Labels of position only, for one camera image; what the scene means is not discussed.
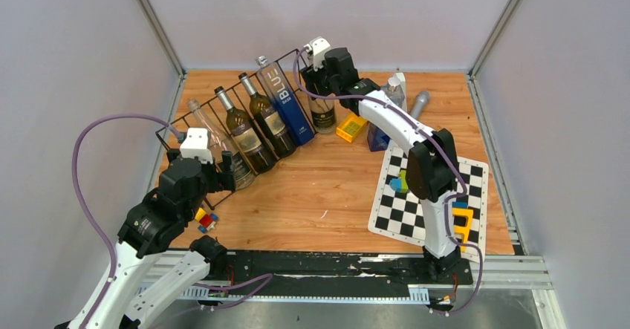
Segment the dark green wine bottle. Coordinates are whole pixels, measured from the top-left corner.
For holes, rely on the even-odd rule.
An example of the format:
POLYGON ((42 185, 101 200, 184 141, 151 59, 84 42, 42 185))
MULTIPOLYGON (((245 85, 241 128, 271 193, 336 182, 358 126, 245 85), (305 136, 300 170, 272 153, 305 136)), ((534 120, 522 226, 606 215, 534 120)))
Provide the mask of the dark green wine bottle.
POLYGON ((260 94, 246 73, 238 76, 245 91, 250 97, 249 109, 254 120, 270 142, 278 158, 292 155, 296 145, 291 139, 288 128, 270 98, 260 94))

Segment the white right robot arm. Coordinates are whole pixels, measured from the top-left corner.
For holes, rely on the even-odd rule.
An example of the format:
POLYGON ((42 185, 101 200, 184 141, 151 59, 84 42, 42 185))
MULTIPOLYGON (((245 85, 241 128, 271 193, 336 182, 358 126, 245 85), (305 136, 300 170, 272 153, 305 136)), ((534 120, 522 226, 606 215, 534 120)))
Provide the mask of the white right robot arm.
POLYGON ((423 211, 424 272, 433 282, 445 281, 461 259, 450 208, 458 187, 465 185, 452 134, 445 128, 435 131, 420 123, 378 84, 359 77, 346 48, 318 51, 306 45, 299 52, 308 53, 310 60, 302 70, 297 61, 293 66, 294 79, 307 82, 299 86, 303 92, 314 98, 338 100, 342 107, 384 131, 406 154, 406 182, 423 211))

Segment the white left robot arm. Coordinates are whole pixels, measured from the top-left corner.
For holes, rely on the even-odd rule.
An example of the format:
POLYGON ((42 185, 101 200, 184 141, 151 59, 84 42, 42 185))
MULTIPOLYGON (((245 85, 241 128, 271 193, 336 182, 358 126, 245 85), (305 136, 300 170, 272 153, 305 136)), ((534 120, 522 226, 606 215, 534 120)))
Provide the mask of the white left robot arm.
POLYGON ((218 165, 201 156, 168 153, 169 167, 158 185, 131 208, 115 244, 114 272, 105 273, 104 296, 94 291, 80 313, 60 328, 149 328, 188 287, 204 279, 221 278, 227 271, 227 249, 204 235, 193 241, 183 258, 142 293, 146 274, 166 253, 171 242, 193 221, 206 195, 233 191, 233 155, 224 151, 218 165))

